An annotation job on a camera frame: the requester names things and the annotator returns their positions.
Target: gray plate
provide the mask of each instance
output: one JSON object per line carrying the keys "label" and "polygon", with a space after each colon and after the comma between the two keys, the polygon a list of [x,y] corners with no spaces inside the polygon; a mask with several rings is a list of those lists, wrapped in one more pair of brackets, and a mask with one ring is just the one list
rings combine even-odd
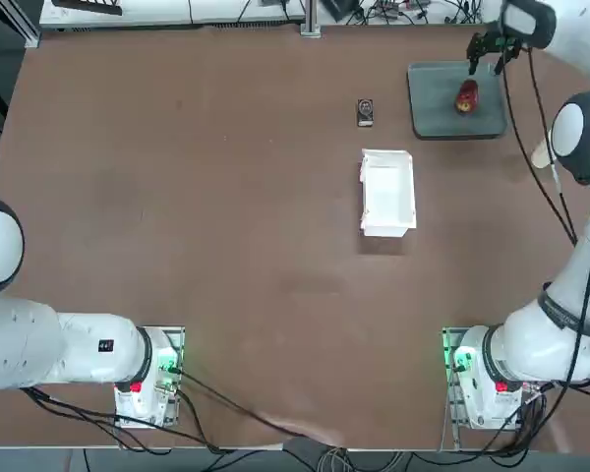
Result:
{"label": "gray plate", "polygon": [[479,85],[479,106],[461,115],[454,100],[469,79],[468,63],[423,62],[411,64],[407,73],[413,130],[420,140],[490,140],[506,131],[507,120],[500,77],[494,66],[480,64],[472,76]]}

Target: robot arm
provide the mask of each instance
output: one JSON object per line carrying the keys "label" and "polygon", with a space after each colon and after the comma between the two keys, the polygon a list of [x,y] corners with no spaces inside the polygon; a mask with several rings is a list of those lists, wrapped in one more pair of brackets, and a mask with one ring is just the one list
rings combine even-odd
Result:
{"label": "robot arm", "polygon": [[[490,18],[489,12],[497,12]],[[590,75],[590,0],[486,2],[505,32]],[[590,185],[590,91],[561,108],[548,147],[582,185]],[[521,402],[523,382],[563,381],[573,358],[590,267],[590,219],[555,281],[504,324],[473,326],[454,357],[472,428],[497,429]],[[590,379],[590,300],[572,380]]]}
{"label": "robot arm", "polygon": [[503,24],[507,36],[590,75],[590,0],[484,0],[483,5],[485,23]]}
{"label": "robot arm", "polygon": [[[0,201],[0,291],[22,266],[24,247],[20,221]],[[119,414],[163,426],[176,418],[171,408],[179,381],[166,368],[179,363],[162,328],[136,327],[115,315],[56,313],[0,295],[0,389],[115,383]]]}

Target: white box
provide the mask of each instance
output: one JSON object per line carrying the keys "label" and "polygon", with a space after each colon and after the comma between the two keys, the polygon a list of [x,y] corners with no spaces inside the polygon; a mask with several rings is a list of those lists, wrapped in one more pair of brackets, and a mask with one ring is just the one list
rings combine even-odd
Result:
{"label": "white box", "polygon": [[363,149],[361,182],[365,236],[401,238],[407,229],[416,227],[411,154]]}

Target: wire bundle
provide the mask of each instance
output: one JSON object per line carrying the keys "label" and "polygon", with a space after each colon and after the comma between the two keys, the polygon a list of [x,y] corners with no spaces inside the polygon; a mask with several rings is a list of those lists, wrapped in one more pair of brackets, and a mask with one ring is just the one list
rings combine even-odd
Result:
{"label": "wire bundle", "polygon": [[391,459],[382,467],[378,469],[361,469],[354,465],[347,454],[346,449],[341,447],[331,447],[324,454],[322,454],[322,456],[317,461],[317,472],[325,472],[327,470],[327,465],[329,465],[329,470],[331,472],[335,472],[335,461],[338,462],[342,467],[343,472],[390,472],[397,464],[400,463],[403,456],[404,452],[395,452]]}

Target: tabletop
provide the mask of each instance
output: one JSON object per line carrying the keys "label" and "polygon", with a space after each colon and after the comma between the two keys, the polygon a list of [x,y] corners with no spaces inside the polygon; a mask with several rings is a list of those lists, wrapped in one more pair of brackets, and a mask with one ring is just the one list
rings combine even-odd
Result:
{"label": "tabletop", "polygon": [[[502,322],[571,251],[511,133],[482,142],[413,134],[408,65],[463,60],[473,32],[45,37],[26,54],[0,148],[0,198],[27,235],[8,293],[58,311],[183,325],[187,370],[320,441],[437,448],[442,327]],[[590,84],[537,56],[552,119]],[[531,149],[541,127],[526,58],[508,70]],[[374,101],[371,129],[356,127],[358,98]],[[413,155],[417,229],[401,240],[359,232],[362,148]],[[541,175],[553,194],[550,174]],[[590,190],[562,180],[580,229]],[[113,410],[111,385],[48,391]],[[214,443],[284,440],[188,391]],[[179,428],[194,431],[189,414]],[[490,436],[465,434],[464,445]],[[20,392],[0,392],[0,445],[93,444],[111,442]],[[590,400],[567,395],[536,446],[590,453]]]}

